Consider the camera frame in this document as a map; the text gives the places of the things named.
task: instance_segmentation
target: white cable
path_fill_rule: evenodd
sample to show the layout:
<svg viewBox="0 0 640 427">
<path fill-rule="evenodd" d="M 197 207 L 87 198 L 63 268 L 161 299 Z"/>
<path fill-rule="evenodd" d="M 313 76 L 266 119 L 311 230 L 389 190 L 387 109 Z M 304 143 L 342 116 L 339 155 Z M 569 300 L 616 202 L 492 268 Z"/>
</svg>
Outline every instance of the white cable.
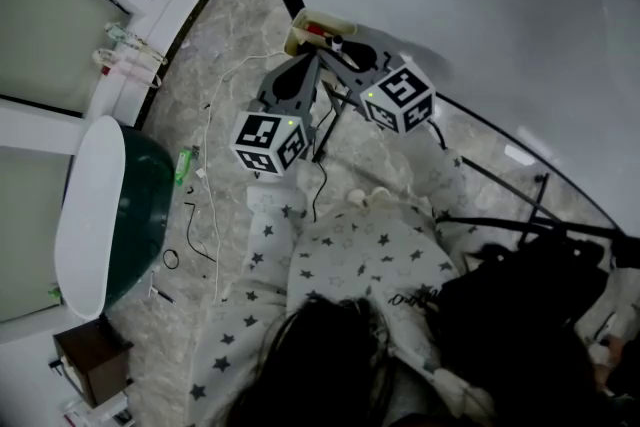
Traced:
<svg viewBox="0 0 640 427">
<path fill-rule="evenodd" d="M 218 85 L 216 86 L 215 91 L 213 92 L 213 95 L 211 96 L 211 101 L 209 102 L 209 115 L 207 117 L 207 128 L 204 131 L 204 175 L 205 178 L 207 180 L 207 184 L 206 184 L 206 189 L 207 192 L 209 193 L 209 201 L 211 202 L 211 210 L 213 210 L 213 227 L 215 229 L 215 233 L 216 233 L 216 239 L 218 241 L 218 247 L 216 249 L 216 284 L 215 284 L 215 292 L 214 292 L 214 296 L 213 296 L 213 302 L 216 302 L 216 299 L 218 298 L 218 269 L 220 266 L 220 247 L 222 246 L 222 240 L 220 239 L 220 232 L 218 231 L 218 218 L 216 215 L 216 205 L 213 201 L 213 195 L 211 194 L 211 184 L 209 183 L 209 173 L 207 171 L 207 134 L 209 133 L 209 126 L 211 125 L 211 111 L 213 110 L 214 107 L 214 100 L 216 99 L 216 95 L 218 94 L 218 90 L 220 89 L 220 86 L 222 85 L 222 81 L 224 80 L 224 78 L 229 75 L 230 73 L 233 73 L 234 71 L 236 71 L 238 68 L 240 68 L 244 63 L 246 63 L 247 61 L 250 61 L 252 59 L 268 59 L 269 57 L 274 57 L 276 55 L 287 55 L 284 52 L 274 52 L 273 54 L 267 54 L 267 55 L 250 55 L 245 57 L 240 64 L 234 66 L 233 68 L 231 68 L 229 71 L 226 71 L 222 74 L 222 76 L 220 77 L 220 80 L 218 80 Z"/>
</svg>

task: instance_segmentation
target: tile floor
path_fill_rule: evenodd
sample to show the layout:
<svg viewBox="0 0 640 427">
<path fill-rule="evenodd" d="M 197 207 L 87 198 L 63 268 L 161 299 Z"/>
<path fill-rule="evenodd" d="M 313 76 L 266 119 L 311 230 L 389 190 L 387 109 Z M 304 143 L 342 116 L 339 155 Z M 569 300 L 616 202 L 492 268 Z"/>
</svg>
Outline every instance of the tile floor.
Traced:
<svg viewBox="0 0 640 427">
<path fill-rule="evenodd" d="M 265 72 L 286 57 L 247 62 L 227 75 L 214 101 L 211 98 L 222 75 L 243 58 L 281 50 L 290 21 L 282 0 L 210 0 L 171 64 L 143 128 L 174 157 L 192 145 L 199 145 L 204 152 L 204 132 L 211 110 L 206 147 L 221 240 L 219 290 L 239 271 L 249 225 L 245 187 L 250 177 L 239 170 L 227 148 L 230 130 L 237 111 L 253 98 Z M 319 119 L 328 111 L 328 99 L 320 93 L 314 116 Z M 448 104 L 440 102 L 439 111 L 437 122 L 450 147 L 523 192 L 535 195 L 534 177 L 545 171 L 542 164 L 523 166 L 505 155 L 507 141 L 500 135 Z M 352 112 L 345 113 L 327 148 L 324 164 L 329 179 L 317 201 L 318 214 L 356 187 L 367 190 L 385 185 L 398 194 L 407 194 L 411 170 L 392 142 L 391 134 L 382 133 Z M 180 264 L 169 270 L 159 258 L 152 266 L 156 286 L 177 304 L 158 296 L 147 298 L 142 290 L 134 288 L 108 312 L 116 328 L 135 344 L 130 363 L 135 383 L 129 395 L 142 426 L 184 425 L 191 354 L 214 298 L 215 264 L 196 254 L 186 238 L 191 207 L 185 202 L 190 202 L 196 205 L 190 240 L 200 251 L 204 246 L 209 255 L 216 255 L 218 239 L 209 197 L 203 181 L 193 172 L 194 167 L 203 166 L 203 152 L 173 195 L 163 250 L 177 251 Z M 301 166 L 300 185 L 310 199 L 322 180 L 317 166 Z M 522 220 L 529 215 L 528 205 L 472 170 L 468 170 L 468 186 L 481 214 Z M 606 225 L 606 219 L 594 207 L 556 176 L 550 180 L 544 204 L 567 220 Z M 487 230 L 487 238 L 513 244 L 517 235 Z M 589 319 L 585 332 L 601 322 L 608 307 L 606 303 L 601 308 L 604 313 Z"/>
</svg>

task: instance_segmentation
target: gray floor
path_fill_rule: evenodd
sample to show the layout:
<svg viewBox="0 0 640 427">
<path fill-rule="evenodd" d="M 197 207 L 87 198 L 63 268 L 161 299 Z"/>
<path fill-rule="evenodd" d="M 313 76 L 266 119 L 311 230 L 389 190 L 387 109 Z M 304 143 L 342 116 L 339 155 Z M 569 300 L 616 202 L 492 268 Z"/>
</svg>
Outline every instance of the gray floor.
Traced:
<svg viewBox="0 0 640 427">
<path fill-rule="evenodd" d="M 172 63 L 144 126 L 144 132 L 177 157 L 183 148 L 204 145 L 209 114 L 206 106 L 211 103 L 207 156 L 222 246 L 219 290 L 237 276 L 249 225 L 245 187 L 251 177 L 240 171 L 227 148 L 230 130 L 237 112 L 253 98 L 265 72 L 286 57 L 247 62 L 225 78 L 215 101 L 211 102 L 211 97 L 221 76 L 246 56 L 281 50 L 290 21 L 282 0 L 211 0 Z M 317 119 L 328 111 L 328 100 L 320 93 L 314 116 Z M 524 192 L 535 194 L 534 177 L 545 171 L 543 165 L 523 166 L 507 157 L 506 140 L 457 109 L 440 104 L 438 111 L 437 122 L 450 147 Z M 391 134 L 346 113 L 328 147 L 325 169 L 329 180 L 318 199 L 318 213 L 321 215 L 357 187 L 367 190 L 385 185 L 398 194 L 407 194 L 411 170 L 392 143 Z M 158 296 L 147 298 L 143 290 L 134 288 L 108 312 L 116 328 L 135 344 L 130 362 L 135 383 L 129 388 L 129 395 L 132 410 L 143 426 L 184 424 L 191 354 L 214 297 L 215 264 L 196 254 L 186 239 L 191 207 L 184 203 L 191 202 L 196 209 L 190 239 L 198 250 L 204 251 L 204 246 L 209 255 L 215 256 L 213 212 L 205 184 L 194 172 L 194 168 L 202 166 L 203 156 L 173 195 L 165 248 L 178 252 L 180 265 L 168 270 L 159 260 L 152 267 L 156 286 L 177 304 L 171 305 Z M 302 166 L 300 185 L 310 199 L 322 179 L 317 166 Z M 528 217 L 528 205 L 472 170 L 468 170 L 468 185 L 481 213 L 510 219 Z M 544 203 L 566 220 L 607 224 L 594 207 L 558 177 L 551 178 Z M 505 244 L 512 244 L 517 238 L 498 230 L 487 231 L 487 237 Z M 589 319 L 585 332 L 601 322 L 609 311 L 608 304 Z"/>
</svg>

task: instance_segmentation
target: pajama sleeve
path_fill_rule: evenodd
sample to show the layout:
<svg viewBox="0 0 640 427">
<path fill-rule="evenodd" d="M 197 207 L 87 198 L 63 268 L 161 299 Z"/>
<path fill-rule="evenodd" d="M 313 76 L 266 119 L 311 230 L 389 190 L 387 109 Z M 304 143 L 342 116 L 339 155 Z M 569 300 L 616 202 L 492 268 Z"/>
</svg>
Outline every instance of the pajama sleeve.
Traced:
<svg viewBox="0 0 640 427">
<path fill-rule="evenodd" d="M 428 199 L 434 219 L 477 217 L 467 193 L 464 164 L 455 150 L 443 150 L 426 127 L 400 139 L 400 146 L 414 174 L 413 193 Z M 436 235 L 440 246 L 464 273 L 467 270 L 465 255 L 482 245 L 477 228 L 460 223 L 440 223 Z"/>
<path fill-rule="evenodd" d="M 242 275 L 211 306 L 191 370 L 188 426 L 209 426 L 252 377 L 265 335 L 286 309 L 293 223 L 304 217 L 306 196 L 295 172 L 247 188 L 253 212 Z"/>
</svg>

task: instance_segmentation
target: star print pajamas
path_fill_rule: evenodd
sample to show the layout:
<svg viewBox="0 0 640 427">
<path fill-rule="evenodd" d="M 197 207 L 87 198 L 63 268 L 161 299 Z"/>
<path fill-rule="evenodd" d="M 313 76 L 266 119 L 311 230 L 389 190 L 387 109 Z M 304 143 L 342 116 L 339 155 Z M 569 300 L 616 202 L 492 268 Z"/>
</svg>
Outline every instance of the star print pajamas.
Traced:
<svg viewBox="0 0 640 427">
<path fill-rule="evenodd" d="M 457 155 L 424 132 L 410 139 L 405 144 L 413 144 L 412 151 L 423 149 L 409 160 L 419 177 L 413 192 L 428 197 L 426 210 L 473 215 Z M 336 301 L 367 297 L 385 317 L 393 354 L 434 384 L 439 359 L 420 292 L 439 289 L 463 271 L 463 252 L 479 244 L 473 230 L 445 223 L 436 233 L 424 202 L 381 193 L 366 206 L 340 205 L 297 236 L 307 198 L 295 186 L 295 173 L 261 178 L 248 187 L 247 203 L 253 218 L 243 274 L 212 306 L 196 348 L 188 425 L 211 424 L 251 378 L 268 332 L 313 294 Z"/>
</svg>

